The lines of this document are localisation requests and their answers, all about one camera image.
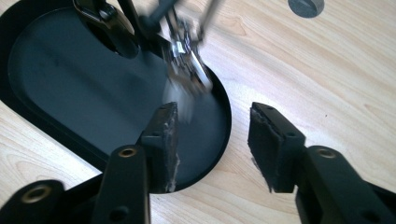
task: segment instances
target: black tray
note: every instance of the black tray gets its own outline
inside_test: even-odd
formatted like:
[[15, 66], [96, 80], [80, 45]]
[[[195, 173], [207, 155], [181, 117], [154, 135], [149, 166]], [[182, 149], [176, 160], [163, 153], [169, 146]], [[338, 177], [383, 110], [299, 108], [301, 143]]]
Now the black tray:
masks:
[[[117, 147], [134, 144], [160, 107], [162, 58], [141, 51], [127, 60], [85, 29], [72, 0], [22, 0], [0, 18], [0, 100], [101, 171]], [[197, 101], [179, 125], [176, 190], [204, 177], [219, 161], [231, 130], [227, 94]]]

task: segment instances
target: black plastic arm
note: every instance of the black plastic arm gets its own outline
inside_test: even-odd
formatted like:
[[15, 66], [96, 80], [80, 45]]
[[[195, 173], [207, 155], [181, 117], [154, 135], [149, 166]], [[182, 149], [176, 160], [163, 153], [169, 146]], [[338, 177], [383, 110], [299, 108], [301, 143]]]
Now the black plastic arm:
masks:
[[395, 194], [366, 183], [343, 155], [304, 146], [277, 110], [253, 103], [248, 145], [270, 189], [293, 192], [303, 223], [396, 223]]
[[136, 145], [115, 149], [105, 172], [64, 191], [57, 180], [17, 191], [0, 223], [150, 223], [149, 193], [172, 191], [177, 158], [177, 104], [161, 106]]

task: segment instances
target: metal screw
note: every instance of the metal screw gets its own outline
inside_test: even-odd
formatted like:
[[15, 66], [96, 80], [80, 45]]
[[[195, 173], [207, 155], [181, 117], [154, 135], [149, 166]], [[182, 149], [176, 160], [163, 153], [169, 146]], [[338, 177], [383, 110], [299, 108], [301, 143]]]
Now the metal screw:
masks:
[[123, 158], [128, 158], [136, 155], [137, 150], [134, 148], [125, 148], [123, 151], [119, 152], [119, 156]]
[[38, 185], [23, 194], [21, 200], [23, 203], [36, 203], [50, 195], [51, 187], [47, 185]]
[[318, 149], [317, 153], [321, 157], [324, 157], [324, 158], [327, 158], [327, 159], [334, 159], [336, 157], [335, 154], [332, 151], [330, 151], [329, 149], [325, 149], [325, 148]]

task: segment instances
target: wood grain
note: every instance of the wood grain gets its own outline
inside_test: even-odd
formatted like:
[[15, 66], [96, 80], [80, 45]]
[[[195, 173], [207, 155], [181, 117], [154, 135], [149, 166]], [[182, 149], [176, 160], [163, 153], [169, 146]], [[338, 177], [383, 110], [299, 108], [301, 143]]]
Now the wood grain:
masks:
[[[0, 13], [14, 2], [0, 0]], [[155, 4], [134, 2], [141, 11]], [[177, 9], [197, 19], [205, 3], [187, 0]], [[202, 56], [230, 97], [230, 142], [202, 181], [151, 196], [153, 223], [299, 223], [294, 195], [270, 194], [251, 161], [253, 101], [276, 107], [308, 146], [339, 150], [365, 180], [396, 191], [394, 1], [326, 1], [308, 20], [287, 1], [227, 0]], [[70, 188], [98, 174], [4, 104], [0, 124], [0, 205], [37, 179], [60, 179]]]

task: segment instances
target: light wood surface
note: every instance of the light wood surface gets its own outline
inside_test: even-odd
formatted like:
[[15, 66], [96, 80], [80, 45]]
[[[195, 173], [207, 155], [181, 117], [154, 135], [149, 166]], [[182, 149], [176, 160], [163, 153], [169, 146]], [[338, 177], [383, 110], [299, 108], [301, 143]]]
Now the light wood surface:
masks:
[[[0, 0], [0, 13], [14, 2]], [[196, 19], [204, 5], [186, 0], [179, 10]], [[396, 191], [396, 2], [327, 1], [307, 20], [286, 0], [226, 0], [202, 57], [230, 97], [230, 142], [202, 181], [151, 196], [153, 223], [300, 222], [294, 195], [270, 194], [252, 163], [253, 101], [277, 108], [306, 135], [307, 146], [339, 150], [365, 180]], [[0, 103], [0, 205], [40, 179], [71, 188], [96, 174]]]

